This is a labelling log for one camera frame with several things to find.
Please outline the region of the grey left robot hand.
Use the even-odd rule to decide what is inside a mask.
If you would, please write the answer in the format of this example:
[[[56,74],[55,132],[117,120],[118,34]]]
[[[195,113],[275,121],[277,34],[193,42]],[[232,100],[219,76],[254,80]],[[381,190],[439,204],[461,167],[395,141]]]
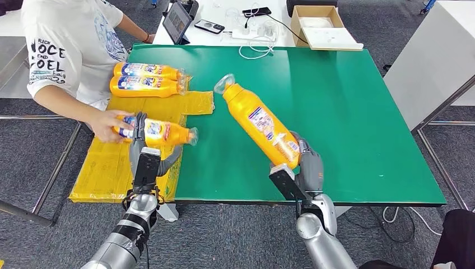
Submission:
[[[139,155],[144,147],[147,147],[145,142],[145,119],[147,114],[139,112],[136,115],[136,123],[133,130],[132,142],[129,147],[129,161],[131,163],[131,171],[133,177],[136,176]],[[159,164],[157,176],[164,176],[169,169],[176,163],[179,159],[181,152],[183,150],[183,145],[174,146],[173,152],[165,160],[162,160]]]

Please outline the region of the person's right hand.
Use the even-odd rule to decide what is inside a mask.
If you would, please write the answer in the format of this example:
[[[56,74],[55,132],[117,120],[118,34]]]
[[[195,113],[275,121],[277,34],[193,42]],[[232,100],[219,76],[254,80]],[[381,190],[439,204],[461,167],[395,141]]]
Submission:
[[[133,127],[125,123],[120,117],[134,116],[133,113],[122,110],[97,111],[86,121],[95,136],[104,143],[121,143],[124,138],[120,136],[114,127],[133,130]]]

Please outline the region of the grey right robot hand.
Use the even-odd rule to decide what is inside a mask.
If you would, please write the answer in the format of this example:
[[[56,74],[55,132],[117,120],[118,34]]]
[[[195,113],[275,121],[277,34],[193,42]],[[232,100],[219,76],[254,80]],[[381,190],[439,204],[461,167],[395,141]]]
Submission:
[[[306,139],[294,131],[291,134],[296,138],[300,149],[298,162],[300,172],[295,174],[287,164],[283,163],[271,168],[269,178],[288,201],[324,200],[322,158]]]

